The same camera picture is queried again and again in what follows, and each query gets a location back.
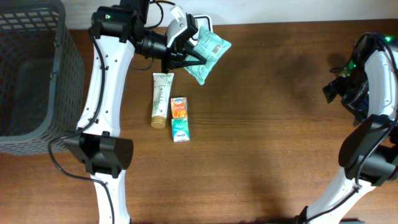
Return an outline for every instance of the brown tabletop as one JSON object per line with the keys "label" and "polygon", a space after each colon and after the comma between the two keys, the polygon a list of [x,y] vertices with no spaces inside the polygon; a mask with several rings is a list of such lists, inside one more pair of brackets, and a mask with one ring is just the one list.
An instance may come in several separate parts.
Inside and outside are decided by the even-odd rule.
{"label": "brown tabletop", "polygon": [[[200,86],[176,70],[172,96],[188,98],[191,141],[174,143],[170,121],[152,129],[152,73],[129,70],[121,137],[134,141],[126,203],[138,223],[239,223],[294,217],[321,196],[339,169],[341,143],[354,117],[328,105],[329,68],[348,59],[366,31],[398,35],[397,20],[215,26],[232,47]],[[87,31],[72,31],[93,64]],[[135,67],[150,60],[136,55]],[[68,152],[66,170],[87,175]],[[97,223],[92,183],[63,176],[49,156],[0,154],[0,223]],[[397,223],[398,187],[388,182],[347,214],[366,223]]]}

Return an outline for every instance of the teal package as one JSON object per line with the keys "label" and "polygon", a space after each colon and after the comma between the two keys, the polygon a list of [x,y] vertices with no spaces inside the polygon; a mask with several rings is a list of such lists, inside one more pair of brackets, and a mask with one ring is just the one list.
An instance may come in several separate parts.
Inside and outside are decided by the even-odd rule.
{"label": "teal package", "polygon": [[189,141],[189,127],[187,118],[172,119],[173,140],[174,142]]}
{"label": "teal package", "polygon": [[[204,65],[188,66],[185,67],[185,69],[198,80],[199,84],[203,85],[218,59],[220,59],[230,47],[231,43],[223,40],[208,29],[200,27],[198,44],[193,49],[206,58],[207,63]],[[198,61],[197,58],[191,55],[188,55],[185,60]]]}

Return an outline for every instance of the light blue pouch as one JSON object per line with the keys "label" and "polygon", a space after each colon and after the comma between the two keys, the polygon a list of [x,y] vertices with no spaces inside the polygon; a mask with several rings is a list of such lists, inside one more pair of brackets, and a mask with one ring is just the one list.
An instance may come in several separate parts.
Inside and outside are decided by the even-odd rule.
{"label": "light blue pouch", "polygon": [[[188,66],[185,69],[198,80],[199,84],[203,85],[213,66],[230,47],[231,43],[223,40],[208,29],[200,27],[198,44],[193,49],[207,59],[207,63]],[[185,60],[197,61],[198,59],[188,55]]]}

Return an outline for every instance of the orange box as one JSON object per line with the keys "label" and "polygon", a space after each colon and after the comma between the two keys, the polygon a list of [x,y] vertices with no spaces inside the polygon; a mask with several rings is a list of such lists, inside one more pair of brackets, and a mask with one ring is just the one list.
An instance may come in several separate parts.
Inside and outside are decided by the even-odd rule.
{"label": "orange box", "polygon": [[171,107],[172,107],[173,118],[188,117],[187,97],[172,98]]}

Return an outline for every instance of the barcode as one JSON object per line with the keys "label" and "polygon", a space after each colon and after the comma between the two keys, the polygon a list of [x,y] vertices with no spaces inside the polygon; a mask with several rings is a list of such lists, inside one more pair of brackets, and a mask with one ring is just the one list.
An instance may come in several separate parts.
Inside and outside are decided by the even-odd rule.
{"label": "barcode", "polygon": [[216,47],[212,50],[214,54],[217,54],[221,50],[222,45],[217,44]]}

